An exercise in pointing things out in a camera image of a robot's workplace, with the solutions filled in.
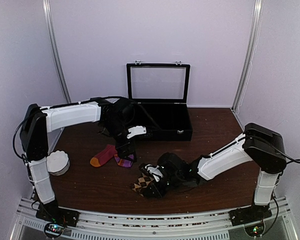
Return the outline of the aluminium corner post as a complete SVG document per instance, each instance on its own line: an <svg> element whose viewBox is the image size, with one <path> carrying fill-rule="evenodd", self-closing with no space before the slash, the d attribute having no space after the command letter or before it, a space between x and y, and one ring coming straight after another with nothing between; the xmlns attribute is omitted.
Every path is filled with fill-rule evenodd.
<svg viewBox="0 0 300 240"><path fill-rule="evenodd" d="M242 101L242 98L245 93L245 86L248 82L250 70L252 67L252 59L254 52L256 50L259 31L260 31L260 24L262 18L262 9L263 9L263 0L255 0L254 1L254 8L253 8L253 15L252 15L252 22L250 28L250 34L248 39L248 45L246 49L246 54L244 58L243 68L240 75L239 84L237 87L237 91L235 94L235 98L233 101L233 105L231 110L234 113L239 112L239 107Z"/></svg>
<svg viewBox="0 0 300 240"><path fill-rule="evenodd" d="M60 53L58 49L55 29L54 29L51 3L49 0L42 0L42 6L43 6L43 14L46 22L47 32L49 36L50 46L52 50L52 58L57 73L57 79L61 88L62 95L65 99L65 102L67 104L71 104L72 99L66 83L66 79L65 79L65 75L61 63Z"/></svg>

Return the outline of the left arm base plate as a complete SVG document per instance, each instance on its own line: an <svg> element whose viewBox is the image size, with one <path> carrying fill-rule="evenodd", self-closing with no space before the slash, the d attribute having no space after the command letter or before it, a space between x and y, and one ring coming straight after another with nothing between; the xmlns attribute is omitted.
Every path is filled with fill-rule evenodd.
<svg viewBox="0 0 300 240"><path fill-rule="evenodd" d="M52 201L47 204L40 203L35 216L65 227L76 227L80 213L76 210L61 208L56 201Z"/></svg>

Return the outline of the aluminium front rail frame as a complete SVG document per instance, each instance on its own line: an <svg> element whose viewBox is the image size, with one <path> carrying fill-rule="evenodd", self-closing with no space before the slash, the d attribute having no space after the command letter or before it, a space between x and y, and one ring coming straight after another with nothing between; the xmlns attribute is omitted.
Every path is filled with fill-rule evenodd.
<svg viewBox="0 0 300 240"><path fill-rule="evenodd" d="M300 239L284 197L270 203L272 216L263 221L233 225L229 209L135 215L79 211L77 225L67 227L61 240L250 240L247 231L265 225L263 240Z"/></svg>

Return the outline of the right aluminium corner post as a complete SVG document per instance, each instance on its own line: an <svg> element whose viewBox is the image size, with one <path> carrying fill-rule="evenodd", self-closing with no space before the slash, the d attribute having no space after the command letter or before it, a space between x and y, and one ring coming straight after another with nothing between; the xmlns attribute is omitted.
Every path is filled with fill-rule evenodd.
<svg viewBox="0 0 300 240"><path fill-rule="evenodd" d="M262 18L262 9L263 9L263 0L255 0L254 1L254 8L253 8L253 15L252 15L252 22L250 28L250 34L248 39L248 45L246 49L246 54L244 58L243 68L240 75L239 84L237 87L237 91L235 94L235 98L233 101L233 105L231 110L234 113L239 112L239 107L242 101L242 98L245 93L245 86L248 82L250 70L252 67L252 59L254 52L256 50L259 31L260 31L260 24Z"/></svg>

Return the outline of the white fluted dish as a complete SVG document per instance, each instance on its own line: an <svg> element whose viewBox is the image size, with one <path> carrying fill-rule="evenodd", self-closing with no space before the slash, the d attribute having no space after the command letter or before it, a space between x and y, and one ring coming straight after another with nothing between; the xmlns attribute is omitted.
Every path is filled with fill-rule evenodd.
<svg viewBox="0 0 300 240"><path fill-rule="evenodd" d="M70 160L67 153L57 150L47 157L47 169L53 176L65 174L70 167Z"/></svg>

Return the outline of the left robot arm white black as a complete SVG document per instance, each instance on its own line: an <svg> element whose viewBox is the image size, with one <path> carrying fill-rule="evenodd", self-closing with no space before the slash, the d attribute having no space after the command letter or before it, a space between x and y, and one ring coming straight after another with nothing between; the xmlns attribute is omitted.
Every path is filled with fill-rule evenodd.
<svg viewBox="0 0 300 240"><path fill-rule="evenodd" d="M136 161L133 129L128 126L134 114L134 103L125 97L95 97L86 101L40 107L28 106L24 120L17 126L22 154L16 154L27 167L29 180L36 191L40 211L51 222L62 218L62 211L52 189L48 172L48 133L83 123L98 123L115 141L120 159Z"/></svg>

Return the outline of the maroon orange-toed sock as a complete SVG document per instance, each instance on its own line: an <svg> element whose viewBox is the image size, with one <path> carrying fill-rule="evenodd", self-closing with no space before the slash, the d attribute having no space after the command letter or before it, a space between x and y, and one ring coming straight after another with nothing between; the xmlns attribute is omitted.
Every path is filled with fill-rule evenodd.
<svg viewBox="0 0 300 240"><path fill-rule="evenodd" d="M105 149L97 153L90 160L90 165L99 168L105 165L109 160L111 160L114 155L117 154L117 150L114 145L108 144Z"/></svg>

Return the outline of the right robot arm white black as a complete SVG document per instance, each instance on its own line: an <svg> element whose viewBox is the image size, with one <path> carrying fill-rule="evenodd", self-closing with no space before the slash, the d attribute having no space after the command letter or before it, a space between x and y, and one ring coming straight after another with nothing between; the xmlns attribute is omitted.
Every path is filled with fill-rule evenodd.
<svg viewBox="0 0 300 240"><path fill-rule="evenodd" d="M156 165L142 163L141 176L131 188L145 198L162 198L170 189L197 187L246 162L259 166L252 206L246 210L248 219L256 221L266 212L287 160L282 135L253 122L226 146L191 163L170 152L162 154Z"/></svg>

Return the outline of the left aluminium corner post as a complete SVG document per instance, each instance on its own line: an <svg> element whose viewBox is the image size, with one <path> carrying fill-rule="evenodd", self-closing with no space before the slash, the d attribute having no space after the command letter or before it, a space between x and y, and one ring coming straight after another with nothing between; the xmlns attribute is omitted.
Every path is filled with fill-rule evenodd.
<svg viewBox="0 0 300 240"><path fill-rule="evenodd" d="M65 99L65 102L67 104L71 104L72 99L66 83L66 79L65 79L65 75L61 63L60 53L58 49L55 29L54 29L51 3L49 0L42 0L42 6L43 6L43 14L46 22L47 32L49 36L50 46L52 50L52 58L57 73L57 79L61 88L62 95Z"/></svg>

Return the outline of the purple orange striped sock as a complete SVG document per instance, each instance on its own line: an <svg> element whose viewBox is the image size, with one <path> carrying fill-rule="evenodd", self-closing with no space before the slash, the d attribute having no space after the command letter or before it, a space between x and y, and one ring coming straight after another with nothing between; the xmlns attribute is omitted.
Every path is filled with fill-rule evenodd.
<svg viewBox="0 0 300 240"><path fill-rule="evenodd" d="M114 159L117 163L118 166L123 167L123 168L131 168L133 165L133 162L127 159L122 159L120 158L117 154L115 154Z"/></svg>

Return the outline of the black display case glass lid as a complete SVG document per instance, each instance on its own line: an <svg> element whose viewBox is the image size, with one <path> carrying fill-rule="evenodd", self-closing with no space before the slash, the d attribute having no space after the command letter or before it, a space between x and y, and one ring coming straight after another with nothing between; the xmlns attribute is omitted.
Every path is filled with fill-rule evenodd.
<svg viewBox="0 0 300 240"><path fill-rule="evenodd" d="M131 124L146 127L139 141L191 141L190 71L189 64L180 62L126 64L128 97L138 104Z"/></svg>

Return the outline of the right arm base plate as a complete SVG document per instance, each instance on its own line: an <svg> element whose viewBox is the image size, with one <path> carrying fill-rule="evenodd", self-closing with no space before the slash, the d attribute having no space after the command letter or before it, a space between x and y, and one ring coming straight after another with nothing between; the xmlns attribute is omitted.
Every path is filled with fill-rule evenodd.
<svg viewBox="0 0 300 240"><path fill-rule="evenodd" d="M228 212L232 226L245 225L261 221L272 216L270 203L255 203L246 207L238 207Z"/></svg>

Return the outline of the black tan argyle sock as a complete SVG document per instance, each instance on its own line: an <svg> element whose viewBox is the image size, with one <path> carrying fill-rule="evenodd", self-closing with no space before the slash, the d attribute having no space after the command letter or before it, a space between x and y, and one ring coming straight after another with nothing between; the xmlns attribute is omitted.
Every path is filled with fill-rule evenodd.
<svg viewBox="0 0 300 240"><path fill-rule="evenodd" d="M147 191L153 182L155 182L155 179L152 176L141 173L137 180L130 184L129 188L140 196L147 197Z"/></svg>

